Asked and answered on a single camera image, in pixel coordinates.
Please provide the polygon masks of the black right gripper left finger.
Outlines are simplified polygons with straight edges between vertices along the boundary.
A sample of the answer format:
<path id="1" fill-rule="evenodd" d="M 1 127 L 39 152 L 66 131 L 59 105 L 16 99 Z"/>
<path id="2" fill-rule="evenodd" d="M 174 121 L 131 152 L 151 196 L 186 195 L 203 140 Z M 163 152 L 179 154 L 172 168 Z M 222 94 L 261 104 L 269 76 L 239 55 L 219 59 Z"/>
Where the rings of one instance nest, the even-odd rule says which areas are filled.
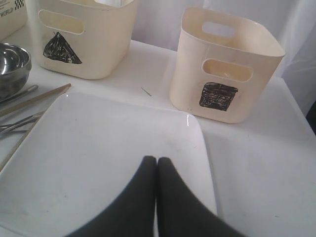
<path id="1" fill-rule="evenodd" d="M 117 198 L 69 237 L 152 237 L 156 207 L 157 159 L 143 157 Z"/>

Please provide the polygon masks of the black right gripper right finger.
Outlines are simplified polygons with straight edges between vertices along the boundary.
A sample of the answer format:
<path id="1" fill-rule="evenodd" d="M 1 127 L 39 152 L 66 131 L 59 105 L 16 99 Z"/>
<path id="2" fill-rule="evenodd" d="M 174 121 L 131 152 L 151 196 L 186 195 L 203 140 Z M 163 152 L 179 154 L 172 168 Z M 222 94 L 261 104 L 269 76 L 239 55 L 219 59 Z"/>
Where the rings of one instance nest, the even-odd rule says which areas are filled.
<path id="1" fill-rule="evenodd" d="M 157 222 L 160 237 L 242 237 L 189 189 L 172 160 L 159 158 Z"/>

